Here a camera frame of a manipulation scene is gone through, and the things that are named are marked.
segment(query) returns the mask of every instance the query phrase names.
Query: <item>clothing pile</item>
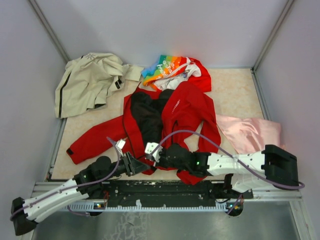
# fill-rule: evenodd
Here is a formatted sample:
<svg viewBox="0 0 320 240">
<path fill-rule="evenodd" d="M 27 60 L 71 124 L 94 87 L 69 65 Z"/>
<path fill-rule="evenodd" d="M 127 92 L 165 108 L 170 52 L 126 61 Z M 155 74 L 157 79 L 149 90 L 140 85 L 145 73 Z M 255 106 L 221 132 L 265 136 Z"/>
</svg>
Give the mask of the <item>clothing pile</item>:
<svg viewBox="0 0 320 240">
<path fill-rule="evenodd" d="M 142 71 L 138 68 L 122 65 L 122 61 L 111 53 L 89 53 L 67 64 L 56 91 L 56 114 L 59 118 L 105 105 L 106 98 L 121 89 L 125 80 L 136 81 L 140 74 L 143 76 L 142 84 L 155 90 L 142 89 L 138 85 L 133 94 L 124 98 L 123 115 L 92 127 L 76 140 L 66 151 L 75 164 L 111 148 L 107 137 L 114 141 L 127 138 L 122 151 L 130 152 L 136 159 L 151 165 L 150 170 L 143 172 L 151 175 L 156 168 L 145 158 L 148 142 L 159 143 L 177 130 L 196 131 L 203 123 L 201 134 L 220 145 L 217 119 L 221 131 L 239 153 L 262 150 L 259 148 L 264 148 L 265 144 L 280 144 L 278 123 L 257 118 L 216 116 L 213 100 L 204 94 L 212 89 L 211 77 L 198 60 L 161 55 L 151 67 Z M 176 143 L 188 149 L 184 140 L 190 135 L 185 132 L 175 134 L 162 146 L 168 148 Z M 200 138 L 197 152 L 217 153 L 218 149 Z M 192 185 L 203 179 L 187 171 L 178 171 L 176 175 L 184 183 Z"/>
</svg>

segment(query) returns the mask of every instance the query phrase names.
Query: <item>tan surface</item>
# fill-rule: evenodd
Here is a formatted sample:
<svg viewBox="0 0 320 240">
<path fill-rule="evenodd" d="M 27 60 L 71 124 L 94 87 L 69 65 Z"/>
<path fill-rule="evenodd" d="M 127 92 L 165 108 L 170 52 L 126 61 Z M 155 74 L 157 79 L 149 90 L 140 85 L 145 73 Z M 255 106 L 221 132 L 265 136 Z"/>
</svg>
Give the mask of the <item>tan surface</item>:
<svg viewBox="0 0 320 240">
<path fill-rule="evenodd" d="M 215 112 L 238 118 L 263 118 L 259 100 L 250 69 L 209 69 L 212 78 L 212 91 L 207 95 L 213 99 Z M 70 145 L 91 127 L 123 114 L 124 97 L 133 93 L 138 83 L 127 81 L 121 91 L 117 91 L 107 99 L 107 107 L 67 119 L 57 154 L 52 179 L 70 179 L 98 157 L 88 159 L 75 165 L 66 153 Z M 221 135 L 221 147 L 235 153 L 225 136 Z M 191 151 L 197 150 L 198 136 L 192 135 L 185 142 Z M 102 155 L 116 161 L 113 148 Z M 177 180 L 175 171 L 157 170 L 152 175 L 138 174 L 132 177 L 123 175 L 122 180 Z"/>
</svg>

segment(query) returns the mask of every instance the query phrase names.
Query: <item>white robotic arm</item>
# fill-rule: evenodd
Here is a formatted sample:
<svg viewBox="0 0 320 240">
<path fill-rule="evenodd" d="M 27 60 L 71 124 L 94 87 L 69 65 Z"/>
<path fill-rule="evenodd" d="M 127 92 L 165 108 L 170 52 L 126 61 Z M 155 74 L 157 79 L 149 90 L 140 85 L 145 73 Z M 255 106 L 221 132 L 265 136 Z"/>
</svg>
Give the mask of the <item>white robotic arm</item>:
<svg viewBox="0 0 320 240">
<path fill-rule="evenodd" d="M 145 153 L 154 161 L 155 167 L 176 168 L 196 177 L 226 174 L 223 189 L 226 198 L 237 198 L 249 189 L 269 184 L 284 189 L 291 187 L 291 190 L 299 188 L 297 158 L 274 145 L 266 145 L 264 151 L 256 153 L 228 156 L 190 152 L 178 144 L 164 149 L 158 143 L 148 143 Z M 101 156 L 56 189 L 30 199 L 18 197 L 12 201 L 10 218 L 15 234 L 19 236 L 30 232 L 49 215 L 73 202 L 98 199 L 103 191 L 102 180 L 108 176 L 132 176 L 150 167 L 129 152 L 121 153 L 119 161 L 113 163 L 107 156 Z"/>
</svg>

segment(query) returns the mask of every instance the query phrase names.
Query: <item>pink cloth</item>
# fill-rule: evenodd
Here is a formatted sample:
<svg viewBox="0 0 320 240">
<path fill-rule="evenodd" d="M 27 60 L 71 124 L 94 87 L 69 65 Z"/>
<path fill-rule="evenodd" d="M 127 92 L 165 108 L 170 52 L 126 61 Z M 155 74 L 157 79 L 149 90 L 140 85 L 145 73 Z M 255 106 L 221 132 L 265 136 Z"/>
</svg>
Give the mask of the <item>pink cloth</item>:
<svg viewBox="0 0 320 240">
<path fill-rule="evenodd" d="M 216 115 L 216 123 L 239 154 L 264 150 L 267 144 L 280 147 L 280 123 L 261 118 L 241 119 L 223 115 Z"/>
</svg>

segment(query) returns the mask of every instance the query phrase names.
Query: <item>white wall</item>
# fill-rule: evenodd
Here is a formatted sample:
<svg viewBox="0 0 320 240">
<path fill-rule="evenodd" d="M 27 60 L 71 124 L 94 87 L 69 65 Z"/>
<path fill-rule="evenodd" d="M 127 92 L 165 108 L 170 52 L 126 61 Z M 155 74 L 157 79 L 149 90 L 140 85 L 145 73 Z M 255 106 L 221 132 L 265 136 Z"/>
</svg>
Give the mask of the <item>white wall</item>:
<svg viewBox="0 0 320 240">
<path fill-rule="evenodd" d="M 0 239 L 15 239 L 11 202 L 42 181 L 57 132 L 64 62 L 26 0 L 0 2 Z"/>
<path fill-rule="evenodd" d="M 320 1 L 296 1 L 257 71 L 272 120 L 298 156 L 304 201 L 320 238 Z"/>
<path fill-rule="evenodd" d="M 160 54 L 252 67 L 287 0 L 37 0 L 70 58 L 113 52 L 149 66 Z"/>
</svg>

